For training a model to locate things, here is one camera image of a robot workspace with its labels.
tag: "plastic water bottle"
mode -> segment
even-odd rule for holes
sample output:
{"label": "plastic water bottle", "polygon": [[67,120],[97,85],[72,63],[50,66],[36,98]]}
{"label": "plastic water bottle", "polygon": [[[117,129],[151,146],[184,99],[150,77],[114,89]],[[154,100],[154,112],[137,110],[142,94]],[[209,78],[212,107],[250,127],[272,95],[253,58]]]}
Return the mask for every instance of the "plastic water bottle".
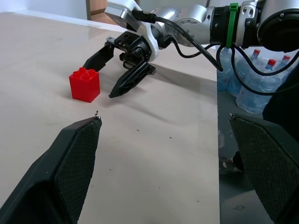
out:
{"label": "plastic water bottle", "polygon": [[[270,59],[263,72],[272,72],[275,63],[275,60]],[[281,85],[281,78],[278,75],[261,76],[255,72],[251,72],[247,75],[245,84],[259,92],[275,92]],[[237,96],[236,103],[238,107],[249,113],[260,114],[263,112],[271,97],[272,96],[254,94],[242,87],[240,94]]]}
{"label": "plastic water bottle", "polygon": [[223,71],[217,70],[217,91],[224,91],[228,86],[229,79],[233,73],[231,56],[231,50],[228,48],[224,48],[220,52],[220,61]]}
{"label": "plastic water bottle", "polygon": [[[284,55],[284,57],[282,58],[281,62],[275,67],[275,70],[280,70],[283,67],[285,67],[289,63],[290,58],[291,58],[290,56]],[[291,70],[292,70],[291,68],[288,68],[287,70],[279,73],[279,76],[282,79],[282,84],[285,83],[285,81],[288,78]]]}
{"label": "plastic water bottle", "polygon": [[[261,50],[255,49],[253,51],[253,54],[250,56],[250,60],[252,61],[253,64],[257,60],[257,57],[260,54],[260,52]],[[247,74],[252,71],[247,61],[243,57],[241,57],[241,59],[236,64],[236,68],[242,81],[244,81]],[[235,74],[232,74],[232,77],[230,78],[228,83],[228,92],[236,97],[239,95],[241,87],[242,85],[236,78]]]}

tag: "table surface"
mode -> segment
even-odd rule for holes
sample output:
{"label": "table surface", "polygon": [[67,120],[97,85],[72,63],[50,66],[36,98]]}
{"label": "table surface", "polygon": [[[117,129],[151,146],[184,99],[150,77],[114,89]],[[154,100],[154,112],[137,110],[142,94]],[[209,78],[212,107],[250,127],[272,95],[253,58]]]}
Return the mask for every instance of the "table surface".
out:
{"label": "table surface", "polygon": [[78,223],[219,223],[216,70],[208,60],[183,59],[170,46],[153,62],[155,75],[110,99],[126,71],[117,50],[89,104],[71,98],[68,76],[120,33],[14,13],[0,20],[0,206],[62,128],[98,110],[103,126]]}

